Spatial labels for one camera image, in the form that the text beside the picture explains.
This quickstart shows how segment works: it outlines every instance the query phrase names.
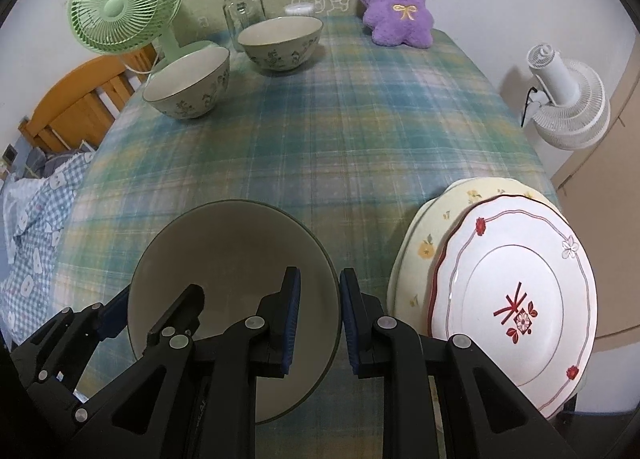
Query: patterned bowl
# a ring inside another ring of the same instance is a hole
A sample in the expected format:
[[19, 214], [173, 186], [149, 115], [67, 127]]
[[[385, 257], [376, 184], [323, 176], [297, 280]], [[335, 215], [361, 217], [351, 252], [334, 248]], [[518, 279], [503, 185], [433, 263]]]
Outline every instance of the patterned bowl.
[[309, 60], [323, 25], [312, 16], [282, 16], [247, 27], [238, 43], [261, 69], [290, 71]]
[[170, 118], [199, 118], [216, 105], [228, 82], [229, 50], [212, 44], [152, 74], [142, 97]]

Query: bowl rim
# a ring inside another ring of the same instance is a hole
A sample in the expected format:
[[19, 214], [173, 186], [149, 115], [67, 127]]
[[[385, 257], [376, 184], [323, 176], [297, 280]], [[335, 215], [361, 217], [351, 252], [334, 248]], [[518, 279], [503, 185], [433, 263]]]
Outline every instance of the bowl rim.
[[[293, 215], [289, 214], [288, 212], [284, 211], [283, 209], [278, 208], [277, 206], [274, 206], [273, 204], [269, 204], [269, 203], [266, 203], [266, 202], [263, 202], [263, 201], [255, 201], [255, 200], [251, 200], [251, 199], [238, 199], [238, 198], [220, 199], [218, 201], [209, 201], [207, 203], [200, 204], [199, 206], [196, 206], [194, 208], [191, 208], [190, 210], [187, 210], [187, 211], [181, 213], [180, 215], [175, 217], [175, 219], [171, 220], [171, 222], [168, 222], [164, 226], [164, 228], [162, 228], [158, 233], [156, 233], [156, 235], [151, 240], [151, 242], [149, 242], [148, 245], [146, 245], [146, 248], [142, 252], [142, 255], [140, 255], [140, 258], [138, 259], [138, 262], [136, 263], [136, 268], [133, 270], [133, 274], [131, 275], [131, 279], [129, 281], [129, 287], [131, 287], [131, 285], [133, 284], [133, 279], [134, 279], [134, 277], [136, 275], [138, 267], [140, 266], [140, 262], [142, 261], [142, 258], [145, 256], [146, 250], [154, 243], [156, 238], [158, 238], [160, 236], [160, 234], [170, 224], [173, 224], [174, 222], [177, 222], [179, 219], [181, 219], [182, 217], [186, 216], [186, 214], [189, 214], [189, 213], [193, 212], [194, 210], [198, 210], [200, 208], [206, 208], [207, 206], [212, 206], [213, 204], [217, 204], [217, 203], [231, 203], [231, 202], [235, 202], [235, 203], [250, 203], [250, 204], [256, 204], [258, 206], [266, 206], [267, 208], [271, 208], [271, 209], [276, 210], [277, 212], [279, 212], [281, 214], [284, 214], [284, 216], [289, 217], [290, 220], [293, 220], [293, 222], [295, 222], [298, 226], [302, 227], [302, 229], [308, 235], [311, 236], [311, 238], [318, 245], [318, 248], [320, 248], [320, 250], [322, 251], [322, 254], [324, 255], [324, 259], [326, 260], [326, 263], [328, 264], [328, 266], [329, 266], [329, 268], [331, 270], [331, 274], [332, 274], [332, 277], [334, 279], [335, 293], [336, 293], [337, 299], [338, 299], [338, 327], [336, 328], [334, 349], [332, 350], [331, 356], [329, 357], [329, 360], [328, 360], [324, 370], [320, 374], [320, 376], [318, 378], [318, 381], [316, 381], [315, 384], [311, 387], [311, 389], [309, 389], [309, 391], [306, 392], [305, 395], [303, 395], [302, 399], [300, 399], [299, 402], [295, 403], [288, 410], [285, 410], [284, 412], [282, 412], [280, 414], [277, 414], [277, 415], [275, 415], [275, 416], [273, 416], [273, 417], [271, 417], [269, 419], [265, 419], [264, 421], [257, 421], [255, 423], [256, 425], [264, 425], [265, 423], [270, 423], [271, 421], [275, 421], [276, 419], [280, 419], [284, 415], [287, 415], [288, 413], [292, 412], [292, 410], [295, 410], [297, 407], [302, 405], [302, 403], [304, 403], [309, 398], [309, 396], [311, 396], [318, 389], [318, 387], [320, 386], [320, 384], [322, 383], [322, 381], [324, 380], [326, 375], [329, 373], [329, 370], [331, 369], [332, 365], [334, 365], [335, 357], [336, 357], [336, 354], [338, 353], [338, 347], [340, 346], [340, 338], [342, 337], [342, 295], [340, 294], [340, 282], [339, 282], [339, 279], [338, 279], [338, 274], [335, 272], [334, 262], [331, 260], [331, 257], [329, 256], [329, 253], [326, 251], [326, 249], [324, 249], [324, 246], [322, 245], [320, 240], [316, 237], [316, 235], [311, 231], [311, 229], [307, 228], [306, 225], [302, 221], [298, 220]], [[130, 300], [131, 300], [131, 297], [129, 296], [129, 298], [127, 298], [127, 320], [128, 320], [128, 317], [129, 317]], [[133, 348], [133, 341], [131, 340], [131, 332], [129, 330], [129, 324], [127, 324], [127, 338], [129, 339], [129, 346], [131, 347], [131, 353], [133, 354], [133, 356], [134, 356], [134, 358], [135, 358], [135, 360], [137, 362], [139, 360], [139, 358], [136, 356], [136, 352], [135, 352], [135, 350]]]
[[[304, 34], [302, 36], [294, 36], [293, 38], [289, 38], [287, 40], [281, 40], [280, 42], [254, 42], [254, 43], [244, 43], [241, 41], [242, 35], [244, 34], [245, 31], [248, 31], [249, 29], [251, 29], [252, 27], [256, 27], [256, 26], [260, 26], [260, 24], [264, 24], [267, 22], [273, 22], [274, 20], [290, 20], [290, 19], [312, 19], [315, 20], [317, 22], [317, 28], [314, 29], [311, 33], [307, 33]], [[322, 20], [320, 20], [319, 18], [315, 17], [315, 16], [279, 16], [277, 18], [270, 18], [268, 20], [263, 20], [262, 22], [258, 22], [255, 24], [250, 25], [249, 27], [247, 27], [246, 29], [243, 29], [240, 34], [238, 35], [238, 43], [242, 46], [242, 47], [265, 47], [267, 45], [282, 45], [286, 42], [291, 42], [292, 40], [297, 40], [299, 38], [304, 38], [306, 36], [318, 33], [320, 31], [322, 31], [322, 28], [324, 27], [324, 22]]]
[[[193, 82], [192, 84], [190, 84], [188, 87], [184, 87], [184, 89], [180, 89], [177, 92], [172, 92], [171, 94], [168, 94], [164, 98], [158, 98], [157, 100], [148, 100], [148, 99], [146, 99], [145, 94], [146, 94], [146, 91], [148, 90], [149, 83], [151, 83], [151, 81], [153, 81], [153, 78], [158, 76], [158, 74], [162, 73], [162, 71], [164, 71], [164, 70], [168, 69], [169, 67], [171, 67], [171, 64], [173, 64], [173, 63], [175, 63], [177, 61], [183, 60], [184, 58], [188, 58], [188, 57], [190, 57], [190, 56], [192, 56], [194, 54], [197, 54], [197, 53], [203, 51], [204, 49], [213, 49], [213, 48], [224, 49], [226, 51], [225, 59], [222, 60], [220, 65], [218, 65], [215, 69], [213, 69], [212, 71], [209, 71], [207, 74], [205, 74], [199, 80], [197, 80], [197, 81]], [[169, 98], [173, 98], [173, 97], [177, 96], [178, 94], [180, 94], [181, 92], [184, 92], [185, 90], [191, 89], [191, 87], [196, 86], [201, 81], [203, 81], [205, 78], [208, 78], [209, 76], [211, 76], [214, 72], [216, 72], [218, 69], [220, 69], [225, 63], [229, 62], [230, 56], [231, 56], [231, 51], [229, 49], [227, 49], [226, 47], [222, 47], [222, 45], [216, 45], [216, 44], [203, 46], [201, 49], [198, 49], [197, 51], [194, 51], [193, 53], [188, 53], [188, 54], [178, 58], [176, 61], [171, 62], [166, 67], [163, 67], [157, 73], [150, 74], [148, 79], [146, 80], [146, 82], [144, 84], [145, 88], [142, 90], [142, 99], [145, 100], [146, 103], [159, 103], [159, 102], [163, 102], [164, 100], [167, 100]]]

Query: black cord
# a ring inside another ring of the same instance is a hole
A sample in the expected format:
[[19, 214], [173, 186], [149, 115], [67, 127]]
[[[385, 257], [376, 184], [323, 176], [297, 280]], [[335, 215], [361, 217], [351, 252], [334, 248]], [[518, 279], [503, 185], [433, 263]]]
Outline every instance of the black cord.
[[531, 87], [529, 92], [527, 92], [527, 99], [524, 102], [524, 112], [522, 113], [522, 121], [520, 122], [520, 128], [524, 127], [524, 119], [527, 117], [527, 108], [529, 107], [529, 97], [532, 92], [538, 92], [536, 87]]

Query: embroidered bow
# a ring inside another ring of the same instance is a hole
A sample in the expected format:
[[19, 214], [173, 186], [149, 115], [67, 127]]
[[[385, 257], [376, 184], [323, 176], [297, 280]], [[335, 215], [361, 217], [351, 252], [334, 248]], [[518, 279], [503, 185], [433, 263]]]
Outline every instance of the embroidered bow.
[[404, 20], [405, 18], [408, 18], [409, 20], [415, 20], [415, 18], [411, 16], [411, 13], [415, 13], [416, 11], [418, 11], [418, 8], [415, 6], [403, 6], [402, 4], [396, 4], [394, 6], [394, 11], [402, 12], [400, 20]]

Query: stack of plates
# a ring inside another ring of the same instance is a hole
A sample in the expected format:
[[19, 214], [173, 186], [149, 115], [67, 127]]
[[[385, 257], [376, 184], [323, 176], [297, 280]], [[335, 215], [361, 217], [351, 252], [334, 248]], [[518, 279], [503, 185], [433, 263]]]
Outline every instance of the stack of plates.
[[464, 333], [545, 417], [571, 396], [591, 354], [596, 290], [562, 214], [503, 178], [458, 181], [412, 220], [388, 311], [419, 333]]

